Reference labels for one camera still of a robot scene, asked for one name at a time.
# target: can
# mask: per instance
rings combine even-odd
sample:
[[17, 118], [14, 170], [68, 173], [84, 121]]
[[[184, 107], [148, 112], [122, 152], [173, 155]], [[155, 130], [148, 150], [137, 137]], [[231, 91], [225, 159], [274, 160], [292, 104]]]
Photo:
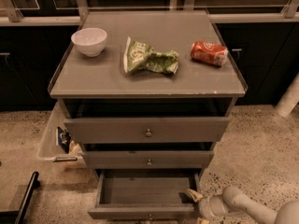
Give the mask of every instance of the can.
[[196, 61], [223, 66], [226, 62], [228, 49], [225, 46], [205, 41], [192, 44], [191, 57]]

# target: black object in bin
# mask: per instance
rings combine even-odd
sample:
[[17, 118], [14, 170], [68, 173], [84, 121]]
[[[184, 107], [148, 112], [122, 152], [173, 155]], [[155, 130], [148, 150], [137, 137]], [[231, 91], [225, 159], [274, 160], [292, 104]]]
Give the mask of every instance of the black object in bin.
[[38, 172], [33, 172], [29, 184], [27, 186], [26, 192], [24, 194], [24, 197], [21, 201], [21, 206], [19, 210], [0, 212], [0, 223], [22, 224], [33, 191], [35, 188], [38, 188], [40, 186], [40, 183], [37, 180], [38, 175], [39, 175]]

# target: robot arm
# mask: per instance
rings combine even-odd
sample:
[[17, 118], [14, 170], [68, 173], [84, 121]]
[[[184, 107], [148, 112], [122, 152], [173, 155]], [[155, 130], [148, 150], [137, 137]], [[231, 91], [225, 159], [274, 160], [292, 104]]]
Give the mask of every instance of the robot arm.
[[200, 193], [188, 189], [188, 194], [199, 203], [203, 218], [245, 217], [250, 216], [259, 224], [297, 224], [299, 223], [299, 201], [285, 204], [278, 212], [254, 202], [242, 190], [227, 187], [222, 195], [203, 197]]

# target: bowl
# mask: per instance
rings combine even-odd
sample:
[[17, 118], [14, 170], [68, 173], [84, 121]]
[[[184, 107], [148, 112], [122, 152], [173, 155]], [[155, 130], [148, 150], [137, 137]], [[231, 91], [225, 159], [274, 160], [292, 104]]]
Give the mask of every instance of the bowl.
[[101, 54], [106, 45], [107, 33], [100, 28], [84, 28], [72, 34], [75, 48], [86, 56]]

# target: chest of drawers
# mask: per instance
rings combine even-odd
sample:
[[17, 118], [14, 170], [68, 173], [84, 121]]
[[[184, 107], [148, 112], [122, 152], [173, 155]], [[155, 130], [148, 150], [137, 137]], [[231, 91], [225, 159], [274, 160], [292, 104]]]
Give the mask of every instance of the chest of drawers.
[[[190, 57], [196, 40], [220, 44], [204, 11], [92, 12], [83, 27], [107, 31], [95, 58], [72, 48], [50, 84], [65, 127], [99, 180], [93, 218], [197, 217], [186, 189], [199, 189], [246, 84], [228, 59], [221, 68]], [[124, 73], [127, 36], [179, 53], [175, 75]]]

